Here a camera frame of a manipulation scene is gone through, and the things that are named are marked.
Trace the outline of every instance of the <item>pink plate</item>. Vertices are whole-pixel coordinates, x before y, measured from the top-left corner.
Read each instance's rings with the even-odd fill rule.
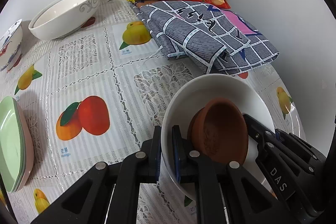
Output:
[[[17,109],[19,111],[20,120],[23,128],[23,132],[25,135],[25,143],[26,143],[26,168],[25,172],[23,174],[22,180],[19,184],[19,187],[17,188],[17,191],[22,189],[22,187],[26,184],[27,179],[30,175],[30,172],[33,169],[34,165],[34,146],[33,146],[33,140],[29,132],[29,128],[25,119],[25,116],[23,114],[22,108],[19,106],[18,103],[16,103]]]

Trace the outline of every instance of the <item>orange mango illustration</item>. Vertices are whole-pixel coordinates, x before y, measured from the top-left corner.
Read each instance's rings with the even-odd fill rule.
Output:
[[[60,140],[75,138],[82,129],[92,135],[102,135],[110,128],[109,111],[105,101],[89,96],[82,102],[74,102],[59,116],[56,134]]]

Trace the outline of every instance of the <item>blue and white porcelain bowl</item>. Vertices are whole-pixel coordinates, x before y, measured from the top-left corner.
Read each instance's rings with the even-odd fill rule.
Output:
[[[0,71],[10,70],[21,54],[22,19],[15,22],[0,38]]]

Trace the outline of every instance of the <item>stacked plates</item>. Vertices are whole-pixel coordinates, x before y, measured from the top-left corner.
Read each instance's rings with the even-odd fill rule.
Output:
[[[33,163],[33,141],[23,111],[7,96],[0,103],[0,173],[8,192],[25,185]]]

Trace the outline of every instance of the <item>blue triangle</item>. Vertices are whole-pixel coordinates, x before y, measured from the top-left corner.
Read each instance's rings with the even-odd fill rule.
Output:
[[[207,8],[207,11],[220,12],[221,10],[214,7],[213,5],[209,5],[209,7]]]
[[[239,51],[240,56],[245,60],[245,49]]]

